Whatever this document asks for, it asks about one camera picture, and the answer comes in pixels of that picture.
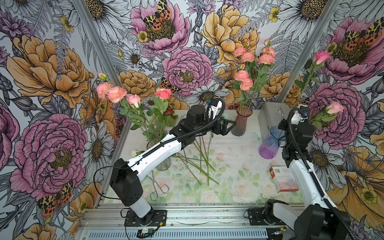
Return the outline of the blue purple glass vase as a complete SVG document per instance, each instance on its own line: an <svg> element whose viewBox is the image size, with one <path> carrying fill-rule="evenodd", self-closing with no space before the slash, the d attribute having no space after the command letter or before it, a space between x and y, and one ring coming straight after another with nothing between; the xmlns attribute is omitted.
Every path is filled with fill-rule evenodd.
<svg viewBox="0 0 384 240"><path fill-rule="evenodd" d="M285 131L273 126L267 138L259 147L260 156L267 160L273 159L277 155L279 148L281 148L281 143L285 140Z"/></svg>

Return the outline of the pink rose stem bunch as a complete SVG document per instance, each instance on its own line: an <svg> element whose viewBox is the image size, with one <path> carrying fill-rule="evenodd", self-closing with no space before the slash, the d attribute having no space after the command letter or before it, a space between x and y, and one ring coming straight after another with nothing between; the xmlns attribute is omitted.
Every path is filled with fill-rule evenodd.
<svg viewBox="0 0 384 240"><path fill-rule="evenodd" d="M146 116L141 105L141 98L138 95L128 94L124 88L114 86L104 73L98 73L98 80L101 81L97 86L98 97L116 105L119 115L133 123L131 130L143 130L146 126Z"/></svg>

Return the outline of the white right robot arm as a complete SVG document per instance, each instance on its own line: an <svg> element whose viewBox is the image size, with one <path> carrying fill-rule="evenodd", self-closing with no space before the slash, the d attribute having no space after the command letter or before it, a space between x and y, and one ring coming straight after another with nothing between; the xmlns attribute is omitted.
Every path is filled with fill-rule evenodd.
<svg viewBox="0 0 384 240"><path fill-rule="evenodd" d="M294 231L297 240L344 240L350 218L338 210L311 165L307 146L315 129L308 118L308 108L293 108L279 123L286 142L282 157L304 196L305 209L297 214L286 204L274 204L273 215Z"/></svg>

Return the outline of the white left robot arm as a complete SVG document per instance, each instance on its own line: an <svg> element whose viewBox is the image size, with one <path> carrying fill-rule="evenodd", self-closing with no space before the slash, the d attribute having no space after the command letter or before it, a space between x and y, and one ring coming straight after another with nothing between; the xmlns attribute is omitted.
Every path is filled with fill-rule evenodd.
<svg viewBox="0 0 384 240"><path fill-rule="evenodd" d="M143 196L142 180L166 158L192 144L196 137L208 132L225 136L236 125L223 118L225 100L213 99L207 107L190 107L184 119L153 147L130 160L118 159L113 166L110 187L142 225L153 217L153 207Z"/></svg>

